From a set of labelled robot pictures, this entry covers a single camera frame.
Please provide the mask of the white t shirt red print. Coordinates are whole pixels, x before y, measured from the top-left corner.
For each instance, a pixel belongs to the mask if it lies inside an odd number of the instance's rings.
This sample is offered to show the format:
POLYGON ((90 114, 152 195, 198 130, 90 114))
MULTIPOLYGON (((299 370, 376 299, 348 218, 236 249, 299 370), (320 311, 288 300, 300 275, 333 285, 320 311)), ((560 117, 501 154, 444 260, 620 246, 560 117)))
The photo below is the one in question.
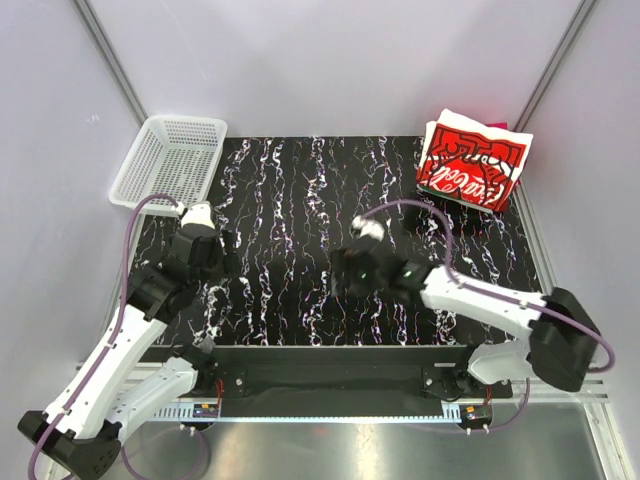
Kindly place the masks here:
POLYGON ((486 213, 508 207, 534 136, 444 109, 425 125, 417 188, 486 213))

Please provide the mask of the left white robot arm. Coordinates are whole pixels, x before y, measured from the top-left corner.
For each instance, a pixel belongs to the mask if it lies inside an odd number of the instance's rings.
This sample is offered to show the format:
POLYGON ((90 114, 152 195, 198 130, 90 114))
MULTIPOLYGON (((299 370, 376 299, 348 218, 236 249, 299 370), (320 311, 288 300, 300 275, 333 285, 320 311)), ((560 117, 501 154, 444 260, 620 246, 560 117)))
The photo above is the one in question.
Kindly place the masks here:
POLYGON ((233 234, 214 223, 207 201, 173 204, 179 217, 161 259, 125 273, 120 304, 106 332, 69 385, 44 410, 26 412, 19 431, 34 445, 28 476, 46 455, 76 479, 99 479, 126 440, 171 400, 221 393, 216 362, 207 348, 183 345, 163 366, 133 387, 124 382, 155 340, 190 306, 206 281, 239 274, 233 234))

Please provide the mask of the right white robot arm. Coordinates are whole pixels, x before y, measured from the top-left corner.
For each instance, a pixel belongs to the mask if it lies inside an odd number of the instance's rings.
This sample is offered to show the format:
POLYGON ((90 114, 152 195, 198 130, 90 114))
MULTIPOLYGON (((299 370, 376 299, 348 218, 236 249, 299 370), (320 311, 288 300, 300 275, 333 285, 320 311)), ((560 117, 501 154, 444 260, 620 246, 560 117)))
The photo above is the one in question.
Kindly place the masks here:
POLYGON ((384 227, 358 216, 356 239, 330 254, 334 297, 386 296, 461 315, 510 335, 508 342, 469 347, 452 376, 463 395, 476 396, 503 380, 537 377, 565 392, 581 390, 597 347, 599 329, 570 291, 549 294, 485 283, 442 263, 404 259, 382 242, 384 227))

